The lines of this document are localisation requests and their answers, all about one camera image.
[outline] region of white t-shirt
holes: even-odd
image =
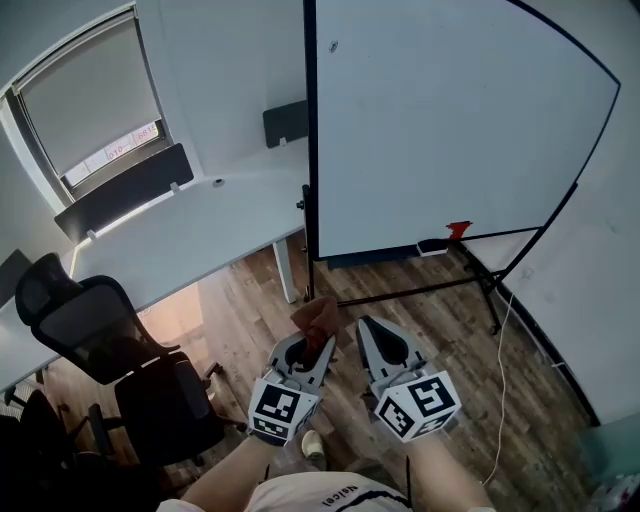
[[[398,491],[356,473],[296,473],[267,480],[251,496],[246,512],[407,512]],[[158,512],[202,512],[179,500],[165,501]],[[473,509],[470,512],[495,512]]]

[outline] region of desk leg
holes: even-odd
[[[296,301],[296,289],[293,287],[293,275],[291,274],[291,263],[289,263],[289,251],[287,250],[287,239],[283,238],[273,244],[273,252],[276,253],[278,272],[284,290],[284,298],[289,304]]]

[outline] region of person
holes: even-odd
[[[438,434],[404,445],[419,488],[435,512],[494,512],[483,486],[449,453]],[[406,512],[407,498],[358,473],[306,472],[259,482],[281,448],[249,436],[228,457],[197,480],[181,500],[163,502],[158,512]],[[302,452],[326,469],[320,436],[308,431]]]

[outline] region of desk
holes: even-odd
[[[232,175],[221,187],[213,179],[194,183],[81,244],[75,262],[69,254],[63,264],[77,281],[113,277],[137,311],[269,244],[282,276],[283,239],[304,225],[296,202],[306,181],[304,169]],[[0,390],[57,357],[22,324],[13,299],[0,310]]]

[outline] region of person's arm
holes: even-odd
[[[407,454],[429,510],[468,512],[493,507],[482,484],[453,458],[437,434],[408,443]]]
[[[245,439],[230,455],[198,479],[182,501],[205,512],[242,512],[280,448],[257,437]]]

